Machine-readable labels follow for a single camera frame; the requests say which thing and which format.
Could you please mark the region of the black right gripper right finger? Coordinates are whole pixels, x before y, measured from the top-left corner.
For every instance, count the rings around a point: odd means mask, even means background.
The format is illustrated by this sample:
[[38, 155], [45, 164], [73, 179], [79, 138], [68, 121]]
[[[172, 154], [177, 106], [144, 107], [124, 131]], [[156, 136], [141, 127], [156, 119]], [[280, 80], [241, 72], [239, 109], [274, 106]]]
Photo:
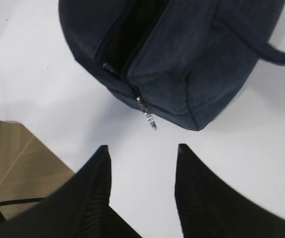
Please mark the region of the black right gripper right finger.
[[185, 238], [285, 238], [285, 219], [250, 201], [179, 144], [175, 201]]

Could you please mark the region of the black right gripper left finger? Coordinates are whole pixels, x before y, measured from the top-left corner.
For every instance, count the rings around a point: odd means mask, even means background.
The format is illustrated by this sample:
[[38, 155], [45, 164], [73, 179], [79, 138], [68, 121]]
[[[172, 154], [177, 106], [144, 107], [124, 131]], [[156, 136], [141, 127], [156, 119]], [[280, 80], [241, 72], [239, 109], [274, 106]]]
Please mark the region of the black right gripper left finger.
[[0, 224], [0, 238], [138, 238], [110, 206], [111, 158], [102, 145], [57, 191]]

